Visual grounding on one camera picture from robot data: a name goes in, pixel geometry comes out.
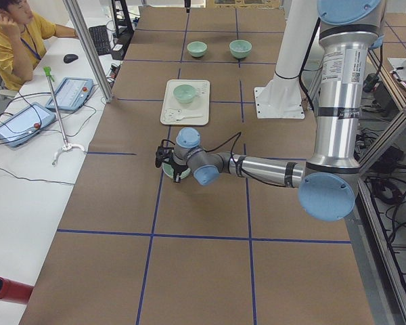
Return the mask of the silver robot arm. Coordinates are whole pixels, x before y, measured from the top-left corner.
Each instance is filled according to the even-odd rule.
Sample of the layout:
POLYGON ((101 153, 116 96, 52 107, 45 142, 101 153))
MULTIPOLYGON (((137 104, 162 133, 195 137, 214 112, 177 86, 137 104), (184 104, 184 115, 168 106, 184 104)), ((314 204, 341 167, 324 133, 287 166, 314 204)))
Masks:
POLYGON ((317 1, 312 4, 323 47, 317 130, 312 157, 305 164, 231 152, 211 153, 196 129, 186 127, 171 148, 159 148, 156 165, 173 168, 174 181, 190 170, 206 186, 220 174, 285 188, 297 188, 303 209, 316 219, 337 221, 355 205, 359 163, 355 160, 366 57, 381 46, 385 1, 317 1))

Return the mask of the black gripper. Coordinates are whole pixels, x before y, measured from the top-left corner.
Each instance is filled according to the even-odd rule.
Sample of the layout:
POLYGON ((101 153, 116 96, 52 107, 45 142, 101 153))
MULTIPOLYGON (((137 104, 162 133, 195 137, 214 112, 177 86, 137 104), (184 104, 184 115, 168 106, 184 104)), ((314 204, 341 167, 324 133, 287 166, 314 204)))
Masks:
POLYGON ((173 170, 173 181, 175 183, 181 181, 181 174, 188 170, 188 166, 178 164, 173 159, 170 159, 167 164, 170 165, 171 169, 173 170))

